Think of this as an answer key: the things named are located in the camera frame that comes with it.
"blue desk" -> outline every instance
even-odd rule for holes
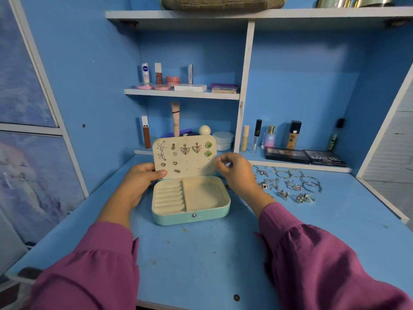
[[[129,167],[148,161],[152,156],[134,156],[7,274],[16,276],[26,266],[45,269],[70,253]],[[413,297],[413,233],[350,174],[303,172],[322,183],[316,202],[276,199],[305,223],[326,229],[350,245],[374,278]],[[257,219],[243,201],[229,194],[231,209],[225,218],[158,226],[152,220],[152,190],[145,193],[131,217],[133,234],[140,237],[140,301],[190,310],[279,308],[264,274],[264,248],[253,235],[259,230]],[[239,302],[234,294],[240,296]]]

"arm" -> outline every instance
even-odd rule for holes
[[[153,163],[133,166],[72,253],[44,270],[27,309],[135,309],[139,239],[129,214],[151,181],[166,175]]]
[[[221,155],[215,164],[259,218],[271,257],[267,269],[283,309],[413,308],[403,291],[369,276],[348,245],[304,224],[262,191],[250,163],[241,155]]]

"open jewelry box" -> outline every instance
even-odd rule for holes
[[[216,172],[211,135],[161,138],[152,146],[155,169],[168,171],[154,187],[155,223],[172,225],[224,217],[231,199]]]

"white ball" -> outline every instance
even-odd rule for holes
[[[211,134],[211,129],[207,125],[202,125],[199,128],[199,134],[200,135],[210,135]]]

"sleeve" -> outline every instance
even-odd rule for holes
[[[27,308],[135,309],[138,242],[120,224],[93,224],[72,253],[40,274]]]
[[[343,241],[306,225],[280,203],[259,218],[267,272],[283,309],[412,309],[400,289],[374,280]]]

